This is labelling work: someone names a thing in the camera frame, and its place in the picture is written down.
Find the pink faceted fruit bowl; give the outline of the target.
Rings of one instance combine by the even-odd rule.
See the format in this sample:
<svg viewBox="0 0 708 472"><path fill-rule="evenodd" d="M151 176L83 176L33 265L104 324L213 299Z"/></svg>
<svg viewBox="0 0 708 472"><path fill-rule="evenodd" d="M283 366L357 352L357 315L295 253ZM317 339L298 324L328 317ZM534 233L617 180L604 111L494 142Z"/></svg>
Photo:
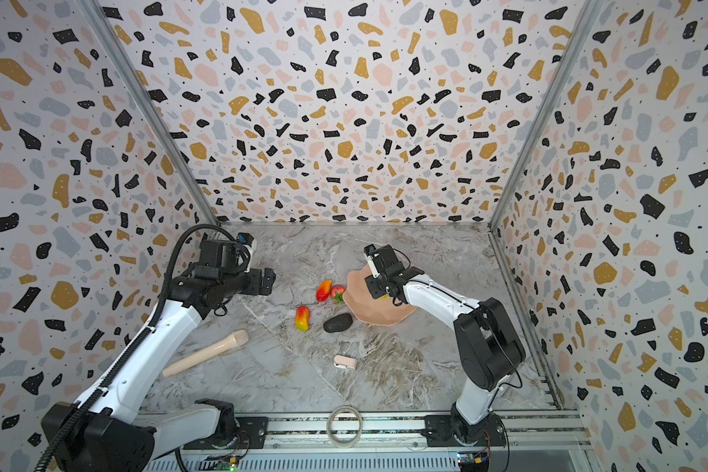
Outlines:
<svg viewBox="0 0 708 472"><path fill-rule="evenodd" d="M350 271L347 276L343 300L357 320L374 326L393 326L417 310L408 304L393 306L393 299L389 297L374 299L366 284L366 277L371 274L366 265L360 271Z"/></svg>

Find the dark avocado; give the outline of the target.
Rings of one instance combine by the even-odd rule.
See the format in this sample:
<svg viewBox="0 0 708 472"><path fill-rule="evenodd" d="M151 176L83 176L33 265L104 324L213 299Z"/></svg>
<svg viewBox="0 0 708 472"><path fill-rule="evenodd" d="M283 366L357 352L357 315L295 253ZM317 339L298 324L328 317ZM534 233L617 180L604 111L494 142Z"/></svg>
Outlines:
<svg viewBox="0 0 708 472"><path fill-rule="evenodd" d="M329 334L336 334L337 332L345 332L346 330L349 330L352 325L352 315L349 313L342 313L326 320L323 324L323 328L324 331Z"/></svg>

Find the red yellow mango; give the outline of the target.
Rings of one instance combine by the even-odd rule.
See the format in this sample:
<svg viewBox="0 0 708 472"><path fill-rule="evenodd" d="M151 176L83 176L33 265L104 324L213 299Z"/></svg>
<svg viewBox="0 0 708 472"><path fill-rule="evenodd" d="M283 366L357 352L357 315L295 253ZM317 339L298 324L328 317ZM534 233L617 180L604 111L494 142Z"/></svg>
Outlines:
<svg viewBox="0 0 708 472"><path fill-rule="evenodd" d="M310 330L310 318L311 311L307 306L302 305L298 307L294 320L297 330L300 330L300 332L308 332L308 330Z"/></svg>

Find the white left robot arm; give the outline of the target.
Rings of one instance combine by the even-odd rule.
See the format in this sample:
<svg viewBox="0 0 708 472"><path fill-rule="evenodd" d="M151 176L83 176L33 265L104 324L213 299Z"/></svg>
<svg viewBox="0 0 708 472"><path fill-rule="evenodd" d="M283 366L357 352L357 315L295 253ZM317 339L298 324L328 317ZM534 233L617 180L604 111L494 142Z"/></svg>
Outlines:
<svg viewBox="0 0 708 472"><path fill-rule="evenodd" d="M101 378L72 403L56 403L41 420L48 446L35 466L55 462L62 471L143 471L157 458L193 442L231 446L240 424L231 403L201 399L174 413L145 415L140 408L155 380L184 339L236 294L271 294L272 269L250 269L209 278L178 277Z"/></svg>

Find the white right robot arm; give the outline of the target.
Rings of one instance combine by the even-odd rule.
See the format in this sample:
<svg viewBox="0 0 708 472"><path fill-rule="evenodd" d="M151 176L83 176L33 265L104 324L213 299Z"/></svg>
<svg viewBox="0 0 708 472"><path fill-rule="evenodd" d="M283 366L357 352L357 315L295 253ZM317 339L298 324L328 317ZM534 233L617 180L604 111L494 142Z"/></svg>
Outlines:
<svg viewBox="0 0 708 472"><path fill-rule="evenodd" d="M505 306L496 298L473 299L437 283L422 269L403 265L400 251L389 245L368 245L364 254L371 271L365 283L372 298L387 296L397 307L419 308L454 332L466 381L452 405L446 435L474 446L486 438L483 428L500 392L523 387L518 368L526 353Z"/></svg>

